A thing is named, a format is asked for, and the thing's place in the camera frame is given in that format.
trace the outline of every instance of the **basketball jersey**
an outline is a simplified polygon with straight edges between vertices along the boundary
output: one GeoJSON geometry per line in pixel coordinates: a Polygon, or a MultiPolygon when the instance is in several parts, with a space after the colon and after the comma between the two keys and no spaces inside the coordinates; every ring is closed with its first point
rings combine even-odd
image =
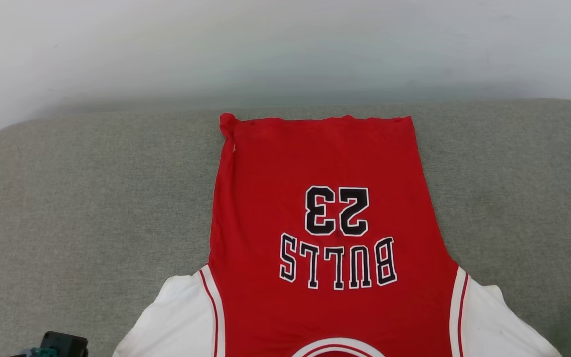
{"type": "Polygon", "coordinates": [[[208,265],[114,357],[559,356],[450,258],[410,117],[220,128],[208,265]]]}

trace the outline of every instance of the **gray padded surface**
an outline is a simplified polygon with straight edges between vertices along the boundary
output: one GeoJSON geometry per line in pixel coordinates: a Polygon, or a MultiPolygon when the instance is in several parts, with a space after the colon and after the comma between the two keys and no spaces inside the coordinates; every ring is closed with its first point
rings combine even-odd
{"type": "MultiPolygon", "coordinates": [[[[232,111],[412,115],[451,256],[571,356],[571,101],[232,111]]],[[[0,356],[47,330],[109,356],[165,278],[206,263],[219,113],[101,113],[0,132],[0,356]]]]}

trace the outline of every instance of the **white wall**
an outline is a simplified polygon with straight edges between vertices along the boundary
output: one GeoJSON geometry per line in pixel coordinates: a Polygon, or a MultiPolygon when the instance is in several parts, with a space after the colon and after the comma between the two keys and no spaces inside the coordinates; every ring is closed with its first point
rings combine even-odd
{"type": "Polygon", "coordinates": [[[52,113],[571,99],[571,0],[0,0],[0,129],[52,113]]]}

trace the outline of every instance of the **white sleeve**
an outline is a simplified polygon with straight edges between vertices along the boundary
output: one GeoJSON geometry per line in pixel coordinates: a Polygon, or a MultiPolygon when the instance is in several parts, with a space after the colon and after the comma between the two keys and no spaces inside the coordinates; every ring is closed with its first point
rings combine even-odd
{"type": "Polygon", "coordinates": [[[496,285],[469,279],[462,313],[464,355],[482,357],[561,357],[546,339],[506,306],[496,285]]]}
{"type": "Polygon", "coordinates": [[[215,315],[200,272],[172,276],[113,357],[213,357],[215,315]]]}

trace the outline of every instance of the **white stripe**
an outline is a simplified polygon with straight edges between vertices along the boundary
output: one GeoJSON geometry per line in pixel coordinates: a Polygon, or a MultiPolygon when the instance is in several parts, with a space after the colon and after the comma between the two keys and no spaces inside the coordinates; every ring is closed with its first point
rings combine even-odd
{"type": "Polygon", "coordinates": [[[355,339],[347,339],[345,337],[335,337],[335,338],[331,338],[331,339],[322,339],[322,340],[315,341],[311,344],[308,344],[307,346],[304,346],[300,350],[296,351],[296,353],[293,354],[292,357],[304,357],[307,353],[309,353],[312,350],[315,350],[316,348],[321,348],[321,349],[319,349],[319,351],[314,351],[314,353],[312,353],[311,355],[308,355],[308,357],[314,357],[314,356],[320,355],[321,353],[330,352],[330,351],[348,352],[354,356],[368,357],[368,355],[364,355],[364,354],[362,354],[358,351],[354,351],[354,350],[360,350],[362,352],[365,352],[365,353],[369,354],[371,357],[385,357],[382,353],[380,353],[379,350],[372,347],[371,345],[364,343],[363,341],[359,341],[359,340],[355,340],[355,339]],[[333,344],[351,347],[351,349],[342,348],[340,346],[329,346],[326,348],[321,348],[323,346],[333,345],[333,344]]]}
{"type": "Polygon", "coordinates": [[[201,269],[204,273],[204,280],[206,281],[206,286],[208,287],[213,301],[215,301],[215,310],[217,310],[217,356],[224,357],[226,352],[225,341],[224,341],[224,308],[222,307],[222,298],[220,297],[220,292],[217,290],[215,285],[215,280],[213,280],[213,274],[211,274],[211,269],[209,266],[204,266],[201,269]]]}
{"type": "Polygon", "coordinates": [[[453,294],[451,295],[451,312],[449,313],[449,338],[451,339],[451,353],[453,357],[461,357],[459,352],[459,340],[457,338],[457,324],[459,323],[459,306],[462,300],[462,291],[464,290],[465,280],[466,272],[460,267],[457,269],[455,284],[453,285],[453,294]]]}

